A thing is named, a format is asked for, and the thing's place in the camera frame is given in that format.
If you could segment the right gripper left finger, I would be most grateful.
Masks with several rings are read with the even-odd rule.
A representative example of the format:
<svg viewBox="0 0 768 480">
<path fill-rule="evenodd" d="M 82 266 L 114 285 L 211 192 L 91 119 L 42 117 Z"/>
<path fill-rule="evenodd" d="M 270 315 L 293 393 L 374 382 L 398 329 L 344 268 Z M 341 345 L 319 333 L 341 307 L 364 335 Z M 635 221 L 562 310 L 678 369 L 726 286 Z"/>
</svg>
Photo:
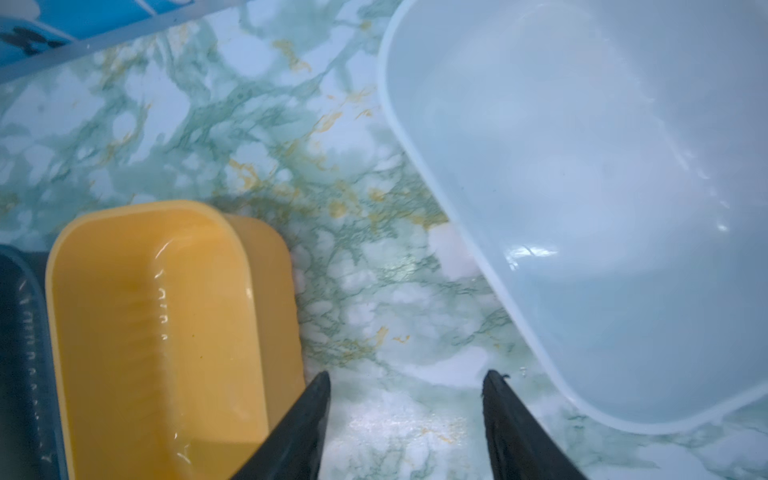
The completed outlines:
<svg viewBox="0 0 768 480">
<path fill-rule="evenodd" d="M 330 402 L 330 376 L 322 371 L 232 479 L 316 480 Z"/>
</svg>

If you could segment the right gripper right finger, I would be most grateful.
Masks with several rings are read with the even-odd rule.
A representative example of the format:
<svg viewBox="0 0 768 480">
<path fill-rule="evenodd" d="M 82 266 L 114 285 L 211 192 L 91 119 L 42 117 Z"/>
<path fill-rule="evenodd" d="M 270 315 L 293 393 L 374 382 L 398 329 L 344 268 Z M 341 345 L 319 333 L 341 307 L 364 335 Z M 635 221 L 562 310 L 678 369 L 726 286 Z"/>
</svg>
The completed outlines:
<svg viewBox="0 0 768 480">
<path fill-rule="evenodd" d="M 494 479 L 585 480 L 496 370 L 484 377 L 482 403 Z"/>
</svg>

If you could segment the yellow plastic bin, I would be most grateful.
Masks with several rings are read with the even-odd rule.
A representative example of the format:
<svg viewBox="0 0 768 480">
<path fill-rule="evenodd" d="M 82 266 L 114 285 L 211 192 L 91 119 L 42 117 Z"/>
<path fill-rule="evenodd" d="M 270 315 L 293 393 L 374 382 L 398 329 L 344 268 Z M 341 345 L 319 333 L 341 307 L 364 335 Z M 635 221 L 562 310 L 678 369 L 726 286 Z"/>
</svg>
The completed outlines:
<svg viewBox="0 0 768 480">
<path fill-rule="evenodd" d="M 71 221 L 46 297 L 73 479 L 227 479 L 305 388 L 289 250 L 176 200 Z"/>
</svg>

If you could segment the dark teal plastic bin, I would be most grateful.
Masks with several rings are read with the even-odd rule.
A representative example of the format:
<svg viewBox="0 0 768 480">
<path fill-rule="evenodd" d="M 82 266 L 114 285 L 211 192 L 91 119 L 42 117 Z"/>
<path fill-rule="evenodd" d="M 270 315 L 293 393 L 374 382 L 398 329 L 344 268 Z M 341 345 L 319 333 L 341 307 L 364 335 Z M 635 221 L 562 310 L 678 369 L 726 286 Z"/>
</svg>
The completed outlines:
<svg viewBox="0 0 768 480">
<path fill-rule="evenodd" d="M 67 479 L 47 304 L 46 252 L 1 247 L 1 477 Z"/>
</svg>

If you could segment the white plastic bin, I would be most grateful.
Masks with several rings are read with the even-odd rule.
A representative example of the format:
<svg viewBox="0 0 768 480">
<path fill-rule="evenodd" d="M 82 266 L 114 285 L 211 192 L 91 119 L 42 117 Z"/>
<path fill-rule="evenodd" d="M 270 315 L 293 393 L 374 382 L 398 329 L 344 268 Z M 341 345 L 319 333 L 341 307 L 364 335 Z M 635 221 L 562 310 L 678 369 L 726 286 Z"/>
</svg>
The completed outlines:
<svg viewBox="0 0 768 480">
<path fill-rule="evenodd" d="M 767 393 L 767 5 L 405 1 L 387 120 L 558 390 L 640 434 Z"/>
</svg>

